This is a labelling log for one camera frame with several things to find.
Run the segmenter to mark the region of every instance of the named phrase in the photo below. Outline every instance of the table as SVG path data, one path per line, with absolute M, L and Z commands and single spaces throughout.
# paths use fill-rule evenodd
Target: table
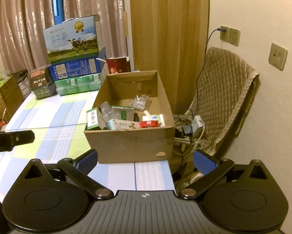
M 0 152 L 0 201 L 30 159 L 43 163 L 75 158 L 90 149 L 84 136 L 86 111 L 92 108 L 98 91 L 55 95 L 36 100 L 31 93 L 8 123 L 5 131 L 30 129 L 36 139 L 32 144 Z M 97 164 L 89 176 L 102 185 L 117 190 L 174 190 L 167 161 Z

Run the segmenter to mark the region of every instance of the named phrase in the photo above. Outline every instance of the pink curtain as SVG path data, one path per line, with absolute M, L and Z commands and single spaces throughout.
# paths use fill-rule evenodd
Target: pink curtain
M 65 19 L 100 15 L 107 57 L 127 56 L 123 0 L 64 0 Z
M 0 51 L 6 70 L 49 63 L 43 29 L 54 25 L 52 0 L 0 0 Z

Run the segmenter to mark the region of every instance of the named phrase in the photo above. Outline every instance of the wood panel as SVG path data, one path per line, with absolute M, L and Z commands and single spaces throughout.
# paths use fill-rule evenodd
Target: wood panel
M 209 0 L 130 3 L 135 69 L 157 69 L 172 112 L 183 106 L 188 108 L 203 63 Z

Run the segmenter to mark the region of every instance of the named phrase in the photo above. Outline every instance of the blue window frame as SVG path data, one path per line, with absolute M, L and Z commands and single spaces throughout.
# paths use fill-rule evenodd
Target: blue window frame
M 63 0 L 53 0 L 53 12 L 55 24 L 61 24 L 64 19 L 64 2 Z

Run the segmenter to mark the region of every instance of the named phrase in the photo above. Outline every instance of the white power adapter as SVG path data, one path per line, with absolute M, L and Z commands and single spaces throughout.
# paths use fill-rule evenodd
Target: white power adapter
M 196 115 L 192 120 L 192 137 L 198 137 L 203 130 L 203 122 L 200 115 Z

